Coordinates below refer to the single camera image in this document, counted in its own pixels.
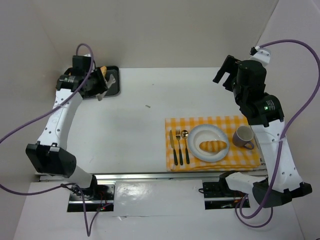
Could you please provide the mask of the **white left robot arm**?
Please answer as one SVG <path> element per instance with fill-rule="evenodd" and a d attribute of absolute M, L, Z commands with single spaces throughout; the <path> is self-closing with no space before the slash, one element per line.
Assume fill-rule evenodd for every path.
<path fill-rule="evenodd" d="M 37 142 L 25 149 L 35 170 L 41 174 L 59 176 L 76 184 L 92 199 L 98 192 L 97 178 L 77 165 L 76 157 L 67 151 L 67 141 L 75 113 L 86 97 L 99 101 L 109 87 L 105 79 L 107 68 L 95 67 L 90 54 L 74 55 L 72 67 L 61 75 L 56 84 L 53 113 Z"/>

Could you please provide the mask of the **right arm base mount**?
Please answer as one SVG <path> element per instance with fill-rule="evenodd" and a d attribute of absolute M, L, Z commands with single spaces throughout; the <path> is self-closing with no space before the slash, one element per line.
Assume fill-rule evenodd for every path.
<path fill-rule="evenodd" d="M 206 210 L 234 209 L 245 196 L 245 193 L 230 190 L 215 178 L 203 180 L 198 192 L 204 198 Z"/>

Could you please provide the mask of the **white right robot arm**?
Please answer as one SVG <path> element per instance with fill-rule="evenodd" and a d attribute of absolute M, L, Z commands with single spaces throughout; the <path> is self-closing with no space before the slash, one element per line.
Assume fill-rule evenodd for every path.
<path fill-rule="evenodd" d="M 219 83 L 224 74 L 229 74 L 223 87 L 233 93 L 235 103 L 246 117 L 268 173 L 267 178 L 258 178 L 230 171 L 221 180 L 229 190 L 252 195 L 263 208 L 285 205 L 313 191 L 295 166 L 283 132 L 286 124 L 281 103 L 265 91 L 265 67 L 270 58 L 270 52 L 259 47 L 251 49 L 248 60 L 228 55 L 213 79 Z"/>

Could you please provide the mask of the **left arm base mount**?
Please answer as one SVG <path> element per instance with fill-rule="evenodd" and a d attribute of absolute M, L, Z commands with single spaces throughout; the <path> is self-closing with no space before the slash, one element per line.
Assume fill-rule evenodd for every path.
<path fill-rule="evenodd" d="M 89 197 L 84 195 L 85 208 L 87 212 L 96 212 L 100 209 L 101 212 L 112 212 L 114 210 L 114 197 L 116 185 L 114 182 L 107 182 L 98 185 L 98 191 L 94 196 Z M 80 191 L 75 187 L 71 187 L 69 194 L 67 212 L 82 213 L 83 200 Z"/>

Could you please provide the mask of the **metal tongs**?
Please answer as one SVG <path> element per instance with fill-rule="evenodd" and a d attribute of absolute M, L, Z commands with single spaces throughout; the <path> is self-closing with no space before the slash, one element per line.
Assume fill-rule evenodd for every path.
<path fill-rule="evenodd" d="M 106 95 L 107 91 L 109 90 L 109 88 L 110 88 L 113 84 L 116 83 L 116 78 L 114 77 L 113 74 L 111 74 L 111 75 L 109 76 L 109 80 L 106 80 L 106 79 L 105 79 L 105 80 L 104 80 L 104 83 L 105 83 L 105 90 L 102 91 L 101 93 L 98 93 L 98 94 L 96 95 L 96 98 L 97 98 L 98 101 L 101 101 L 101 100 L 105 97 L 105 95 Z"/>

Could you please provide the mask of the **striped golden bread roll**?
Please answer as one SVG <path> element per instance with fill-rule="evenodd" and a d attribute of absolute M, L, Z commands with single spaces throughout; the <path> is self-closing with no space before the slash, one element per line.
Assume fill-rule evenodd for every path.
<path fill-rule="evenodd" d="M 199 144 L 199 148 L 207 153 L 219 153 L 227 148 L 227 143 L 221 140 L 203 141 Z"/>

